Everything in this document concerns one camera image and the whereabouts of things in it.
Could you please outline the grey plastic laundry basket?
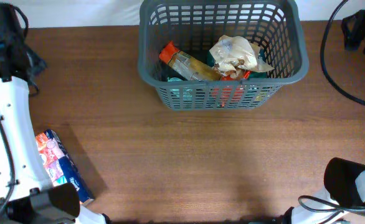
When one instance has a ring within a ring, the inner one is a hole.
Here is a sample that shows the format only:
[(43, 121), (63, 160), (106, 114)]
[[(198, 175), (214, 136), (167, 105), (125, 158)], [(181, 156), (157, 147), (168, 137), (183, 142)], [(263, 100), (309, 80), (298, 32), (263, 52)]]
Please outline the grey plastic laundry basket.
[(173, 110), (253, 109), (308, 72), (293, 0), (140, 6), (138, 71)]

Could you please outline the green Nescafe coffee bag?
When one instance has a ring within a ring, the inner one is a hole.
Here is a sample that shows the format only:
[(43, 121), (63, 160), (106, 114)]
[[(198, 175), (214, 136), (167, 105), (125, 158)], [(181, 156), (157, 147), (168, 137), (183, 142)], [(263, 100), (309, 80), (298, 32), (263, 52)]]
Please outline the green Nescafe coffee bag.
[[(215, 67), (215, 60), (213, 58), (213, 56), (211, 55), (210, 52), (207, 53), (207, 59), (206, 59), (206, 63), (208, 66), (212, 67), (216, 72), (220, 73), (220, 71), (218, 71), (218, 68)], [(250, 71), (250, 75), (248, 77), (249, 78), (266, 78), (267, 77), (267, 73), (266, 72), (253, 72)]]

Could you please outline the Kleenex tissue multipack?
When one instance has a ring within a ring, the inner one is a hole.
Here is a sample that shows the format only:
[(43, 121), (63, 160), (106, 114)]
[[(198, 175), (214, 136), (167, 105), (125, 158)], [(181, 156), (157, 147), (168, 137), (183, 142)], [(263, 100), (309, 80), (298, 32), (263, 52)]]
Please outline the Kleenex tissue multipack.
[(87, 206), (95, 200), (55, 131), (48, 129), (38, 134), (36, 144), (44, 169), (54, 187), (71, 183), (83, 206)]

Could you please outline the brown paper pouch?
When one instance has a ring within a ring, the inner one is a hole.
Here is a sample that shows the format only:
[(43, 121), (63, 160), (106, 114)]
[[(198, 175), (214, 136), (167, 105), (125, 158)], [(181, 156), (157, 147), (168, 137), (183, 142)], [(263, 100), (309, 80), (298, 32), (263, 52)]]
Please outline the brown paper pouch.
[(249, 70), (237, 68), (236, 70), (229, 70), (223, 74), (222, 80), (246, 80), (250, 75)]

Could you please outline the beige paper pouch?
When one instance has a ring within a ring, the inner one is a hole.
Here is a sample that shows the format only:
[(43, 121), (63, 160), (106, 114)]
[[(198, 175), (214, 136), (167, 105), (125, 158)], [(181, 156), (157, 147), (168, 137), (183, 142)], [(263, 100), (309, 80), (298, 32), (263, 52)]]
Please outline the beige paper pouch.
[(274, 68), (260, 56), (261, 47), (241, 36), (223, 35), (210, 49), (215, 67), (220, 72), (241, 68), (253, 72), (269, 72)]

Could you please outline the orange spaghetti pasta pack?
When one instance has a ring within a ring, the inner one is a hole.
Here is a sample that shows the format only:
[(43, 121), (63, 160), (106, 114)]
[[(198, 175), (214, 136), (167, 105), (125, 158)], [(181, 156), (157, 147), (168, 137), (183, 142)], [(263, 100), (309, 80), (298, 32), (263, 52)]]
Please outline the orange spaghetti pasta pack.
[[(174, 72), (182, 77), (182, 81), (221, 81), (222, 75), (212, 67), (197, 60), (191, 55), (179, 50), (170, 41), (160, 52), (159, 59)], [(205, 103), (205, 88), (181, 87), (180, 89), (192, 89), (192, 100), (183, 101), (183, 98), (173, 99), (177, 109), (201, 108)]]

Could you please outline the small pale green packet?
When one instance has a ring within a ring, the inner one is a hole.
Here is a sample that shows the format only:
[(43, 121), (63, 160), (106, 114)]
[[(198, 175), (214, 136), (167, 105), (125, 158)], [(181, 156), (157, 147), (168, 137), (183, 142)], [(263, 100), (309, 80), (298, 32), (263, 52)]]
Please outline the small pale green packet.
[[(178, 77), (168, 78), (168, 82), (181, 82), (182, 79)], [(192, 100), (192, 89), (180, 89), (180, 88), (172, 88), (170, 89), (171, 96), (173, 99), (182, 97), (183, 101), (191, 101)]]

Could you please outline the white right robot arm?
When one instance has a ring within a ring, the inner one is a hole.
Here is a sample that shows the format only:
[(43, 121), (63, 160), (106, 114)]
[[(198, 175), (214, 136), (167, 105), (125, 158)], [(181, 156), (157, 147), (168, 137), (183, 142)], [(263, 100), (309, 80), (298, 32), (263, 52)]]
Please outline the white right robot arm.
[[(365, 9), (345, 17), (341, 29), (344, 48), (357, 50), (365, 41)], [(314, 196), (300, 196), (298, 203), (277, 223), (337, 223), (348, 213), (365, 216), (365, 165), (333, 158), (326, 166), (323, 188)]]

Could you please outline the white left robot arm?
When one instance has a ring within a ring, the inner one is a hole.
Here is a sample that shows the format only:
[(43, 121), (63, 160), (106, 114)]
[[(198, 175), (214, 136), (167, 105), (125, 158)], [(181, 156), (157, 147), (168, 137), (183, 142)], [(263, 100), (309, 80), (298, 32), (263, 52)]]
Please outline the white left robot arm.
[(47, 65), (26, 44), (28, 30), (25, 14), (0, 2), (0, 223), (109, 223), (72, 184), (54, 186), (41, 163), (29, 90)]

